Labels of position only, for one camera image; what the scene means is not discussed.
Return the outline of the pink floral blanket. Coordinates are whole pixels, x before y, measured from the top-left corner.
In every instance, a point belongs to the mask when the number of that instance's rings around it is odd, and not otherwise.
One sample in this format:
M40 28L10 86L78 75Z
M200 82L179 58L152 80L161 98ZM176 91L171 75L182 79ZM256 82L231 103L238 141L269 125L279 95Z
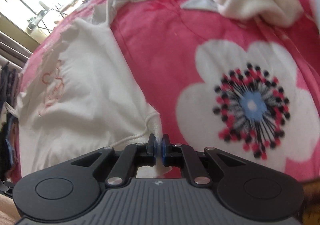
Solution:
M64 20L90 16L105 1L90 0ZM159 113L162 133L299 181L318 178L319 35L309 0L299 0L303 13L286 29L261 17L232 20L186 10L186 1L126 0L110 24L136 83ZM49 36L25 66L20 93L35 76Z

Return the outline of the folding table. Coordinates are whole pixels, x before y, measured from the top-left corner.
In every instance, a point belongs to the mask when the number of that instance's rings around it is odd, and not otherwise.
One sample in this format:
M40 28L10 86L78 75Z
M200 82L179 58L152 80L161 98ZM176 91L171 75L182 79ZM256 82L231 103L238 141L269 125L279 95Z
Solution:
M47 6L46 4L44 4L41 1L39 1L39 5L41 6L41 10L38 13L36 13L29 6L27 7L34 14L33 17L31 17L30 19L27 20L27 22L28 22L27 29L28 29L28 31L33 32L33 30L35 30L37 28L40 30L45 30L49 34L51 34L53 32L53 29L50 29L46 25L46 23L44 22L44 18L52 11L57 12L62 17L62 19L65 19L65 17L67 17L68 14L61 11L56 5L53 8L50 8L49 6Z

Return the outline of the white sweatshirt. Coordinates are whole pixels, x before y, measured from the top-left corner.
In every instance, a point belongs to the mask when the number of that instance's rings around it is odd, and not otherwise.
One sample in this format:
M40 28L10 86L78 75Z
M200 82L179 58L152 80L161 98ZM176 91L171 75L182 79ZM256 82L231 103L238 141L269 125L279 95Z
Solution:
M49 36L35 76L17 97L22 176L99 148L145 143L151 134L161 140L159 113L110 27L124 2L106 0Z

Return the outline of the stack of folded clothes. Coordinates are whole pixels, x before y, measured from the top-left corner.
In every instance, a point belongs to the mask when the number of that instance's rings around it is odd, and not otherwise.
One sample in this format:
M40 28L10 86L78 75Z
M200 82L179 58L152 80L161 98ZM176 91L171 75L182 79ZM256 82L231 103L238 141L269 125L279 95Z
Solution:
M7 62L1 66L1 195L12 198L11 173L18 164L16 138L18 117L15 111L21 74Z

